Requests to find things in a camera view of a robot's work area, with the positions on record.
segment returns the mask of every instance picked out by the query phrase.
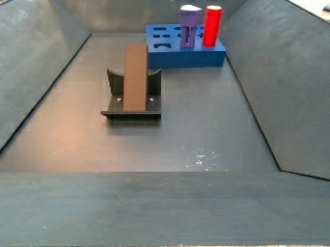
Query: red cylinder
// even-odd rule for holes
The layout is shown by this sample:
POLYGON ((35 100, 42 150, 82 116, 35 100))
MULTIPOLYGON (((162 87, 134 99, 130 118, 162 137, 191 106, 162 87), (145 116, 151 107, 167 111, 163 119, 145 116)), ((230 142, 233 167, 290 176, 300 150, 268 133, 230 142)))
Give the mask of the red cylinder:
POLYGON ((217 43, 220 25, 222 20, 222 7, 208 6, 202 34, 202 45, 213 47, 217 43))

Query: gray floor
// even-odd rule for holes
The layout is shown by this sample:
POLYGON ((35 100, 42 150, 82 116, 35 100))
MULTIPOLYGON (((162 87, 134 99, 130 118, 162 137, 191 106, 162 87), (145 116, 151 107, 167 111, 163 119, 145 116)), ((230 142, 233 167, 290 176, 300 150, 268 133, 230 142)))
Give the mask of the gray floor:
POLYGON ((106 70, 123 71, 133 42, 145 36, 90 38, 2 153, 0 172, 277 171, 229 63, 165 69, 159 123, 110 123, 99 114, 106 70))

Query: blue foam block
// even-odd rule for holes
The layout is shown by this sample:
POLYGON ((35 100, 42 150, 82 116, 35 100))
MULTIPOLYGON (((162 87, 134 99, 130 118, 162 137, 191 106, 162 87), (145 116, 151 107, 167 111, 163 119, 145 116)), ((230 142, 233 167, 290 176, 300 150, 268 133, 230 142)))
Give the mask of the blue foam block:
POLYGON ((179 24, 147 25, 149 68, 222 67, 226 48, 220 40, 214 47, 204 46, 202 31, 200 25, 196 47, 182 48, 179 24))

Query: black stand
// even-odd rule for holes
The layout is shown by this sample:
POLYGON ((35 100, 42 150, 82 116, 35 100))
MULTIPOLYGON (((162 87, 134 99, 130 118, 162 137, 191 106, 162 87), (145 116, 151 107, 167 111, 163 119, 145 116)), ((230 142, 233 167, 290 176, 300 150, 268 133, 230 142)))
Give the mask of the black stand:
POLYGON ((125 111, 125 76, 110 69, 107 73, 113 96, 109 110, 102 111, 101 114, 111 120, 159 120, 162 118, 162 70, 149 74, 146 111, 125 111))

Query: wooden plank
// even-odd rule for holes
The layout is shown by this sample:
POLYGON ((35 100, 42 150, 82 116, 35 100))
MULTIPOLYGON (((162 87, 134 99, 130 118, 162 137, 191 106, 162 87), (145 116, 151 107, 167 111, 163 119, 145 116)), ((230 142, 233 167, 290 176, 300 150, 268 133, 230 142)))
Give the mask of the wooden plank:
POLYGON ((147 110, 147 44, 127 46, 125 111, 147 110))

